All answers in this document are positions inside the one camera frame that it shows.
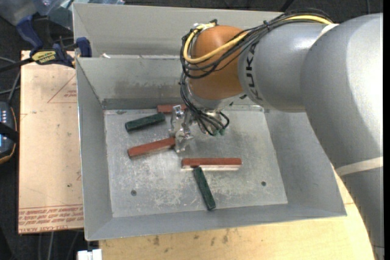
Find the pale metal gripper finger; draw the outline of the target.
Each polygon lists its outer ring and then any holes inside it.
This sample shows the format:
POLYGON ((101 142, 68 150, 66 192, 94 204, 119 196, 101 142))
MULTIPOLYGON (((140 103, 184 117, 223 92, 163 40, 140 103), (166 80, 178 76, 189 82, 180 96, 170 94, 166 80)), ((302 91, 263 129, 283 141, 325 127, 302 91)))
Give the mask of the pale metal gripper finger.
POLYGON ((183 109, 181 105, 175 105, 171 111, 171 127, 169 129, 170 135, 175 135, 181 128, 183 122, 183 109))
POLYGON ((175 134, 175 151, 177 153, 184 152, 192 139, 193 135, 189 128, 181 128, 178 130, 175 134))

